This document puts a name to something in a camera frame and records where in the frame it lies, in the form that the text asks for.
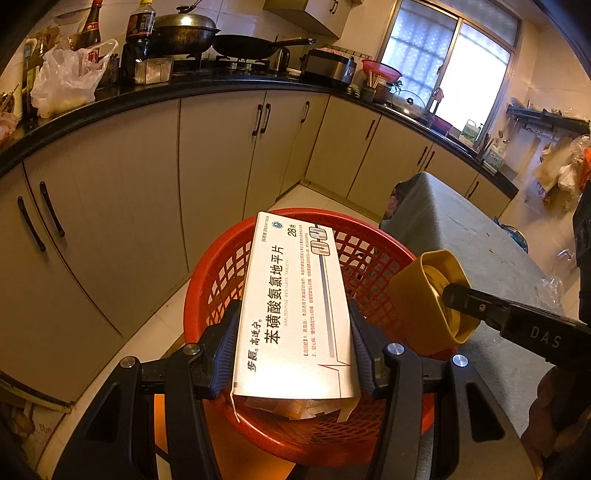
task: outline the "kitchen cabinet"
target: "kitchen cabinet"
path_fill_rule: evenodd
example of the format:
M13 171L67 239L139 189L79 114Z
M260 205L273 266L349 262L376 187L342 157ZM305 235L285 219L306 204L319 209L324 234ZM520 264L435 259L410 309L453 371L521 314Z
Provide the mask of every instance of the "kitchen cabinet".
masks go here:
M439 145L433 145L431 151L425 155L421 169L429 172L463 197L466 196L470 185L478 175L474 168Z
M264 91L217 93L181 101L178 173L191 271L209 245L243 218L258 136L253 132L261 129L257 125L262 123L264 105Z
M511 201L481 174L474 180L466 198L491 219L500 217Z
M126 340L189 276L178 207L178 106L171 100L112 116L24 162L61 256Z
M0 219L0 371L49 397L76 401L123 339L60 258L22 166L0 179Z
M244 218L267 210L280 195L305 102L305 92L267 92L256 136Z
M263 9L309 33L340 38L352 6L351 0L266 0Z
M307 94L294 145L291 149L290 160L281 185L281 194L292 188L306 175L328 101L329 96L326 93Z
M418 171L432 145L399 122L382 118L347 199L382 216L396 184Z
M348 100L331 97L306 179L346 197L379 119L379 113Z

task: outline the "window frame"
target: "window frame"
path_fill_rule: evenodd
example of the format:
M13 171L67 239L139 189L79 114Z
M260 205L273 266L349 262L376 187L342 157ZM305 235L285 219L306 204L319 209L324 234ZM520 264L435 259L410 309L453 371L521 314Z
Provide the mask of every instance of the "window frame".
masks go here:
M451 41L449 48L447 50L447 55L445 57L445 60L443 61L443 64L441 65L441 70L439 71L439 74L437 75L437 80L435 82L435 86L433 87L433 89L441 86L441 82L443 81L443 77L445 75L445 72L447 71L449 61L452 57L452 52L456 46L456 41L457 41L457 38L460 34L460 29L462 28L462 25L464 23L466 23L469 26L471 26L472 28L478 30L483 35L486 35L492 41L498 43L501 47L503 47L505 50L507 50L509 52L509 63L507 64L507 68L505 71L505 77L503 78L503 81L501 82L501 87L499 88L499 92L497 93L495 102L492 105L491 112L489 113L489 116L486 119L486 122L484 123L484 127L482 128L482 132L489 132L489 130L492 128L492 123L495 120L495 118L499 112L499 108L501 107L501 103L503 101L503 98L505 97L505 95L508 91L509 80L514 74L515 61L518 56L518 46L521 44L521 40L522 40L521 39L521 37L522 37L522 35L521 35L522 20L518 16L516 16L513 12L507 10L505 7L503 7L499 3L495 2L494 0L488 0L489 2L495 4L499 8L503 9L503 11L505 11L507 14L509 14L510 16L514 17L517 20L517 33L515 35L515 45L510 45L509 43L507 43L507 41L505 41L503 38L497 36L493 31L486 28L480 22L477 22L473 18L468 17L467 15L463 14L462 12L460 12L448 5L443 4L443 3L439 2L438 0L412 0L412 1L422 4L422 5L425 5L426 7L432 8L438 12L441 12L444 15L447 15L448 17L451 17L451 18L454 18L457 20L456 30L453 33L452 41ZM402 0L397 0L396 4L394 5L394 7L392 9L392 13L390 15L390 21L388 22L388 28L386 29L386 34L384 35L384 40L382 41L382 45L380 46L380 48L378 50L378 54L376 55L376 60L378 60L378 61L382 61L382 59L384 57L384 53L386 52L386 47L388 45L388 42L390 41L390 38L392 35L392 30L394 29L394 24L396 23L396 19L398 17L398 13L400 12L401 5L402 5ZM427 102L427 110L430 111L431 107L433 106L433 103L434 103L433 98L429 99L429 101ZM476 149L478 149L480 147L480 144L482 143L483 140L484 140L484 135L480 135L479 138L477 139L477 141L475 142Z

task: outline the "window pane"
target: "window pane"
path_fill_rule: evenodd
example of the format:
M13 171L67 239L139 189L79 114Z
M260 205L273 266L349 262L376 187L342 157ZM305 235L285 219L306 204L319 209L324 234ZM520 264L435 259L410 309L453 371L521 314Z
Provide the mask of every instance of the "window pane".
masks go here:
M501 7L488 0L440 0L440 2L455 8L467 17L472 17L499 35L509 45L515 45L519 22Z
M486 35L463 24L441 82L445 98L437 116L462 130L484 124L499 93L511 55Z
M447 55L457 20L430 7L402 0L382 62L399 70L405 90L427 104Z

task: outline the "black frying pan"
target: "black frying pan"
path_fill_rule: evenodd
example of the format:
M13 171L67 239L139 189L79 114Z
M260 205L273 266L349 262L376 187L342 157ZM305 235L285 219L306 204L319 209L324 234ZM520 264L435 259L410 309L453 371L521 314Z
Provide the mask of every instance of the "black frying pan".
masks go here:
M216 35L213 39L213 49L220 55L241 60L262 60L273 55L281 47L294 45L312 45L313 38L291 38L272 42L264 38L249 37L248 35Z

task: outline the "countertop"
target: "countertop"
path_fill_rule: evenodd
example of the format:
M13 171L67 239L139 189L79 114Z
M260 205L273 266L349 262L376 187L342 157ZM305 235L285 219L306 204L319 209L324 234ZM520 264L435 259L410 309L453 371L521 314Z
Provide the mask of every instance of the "countertop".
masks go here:
M13 136L0 147L0 177L39 149L61 137L98 120L152 103L177 98L206 95L208 93L239 92L247 90L299 90L329 93L388 116L422 135L468 163L492 182L500 191L513 199L518 189L501 173L491 175L477 163L468 151L446 137L428 129L421 123L390 108L367 103L342 90L306 83L293 77L236 74L191 74L174 77L168 83L148 86L108 87L96 91L96 101L52 118L35 118L23 122Z

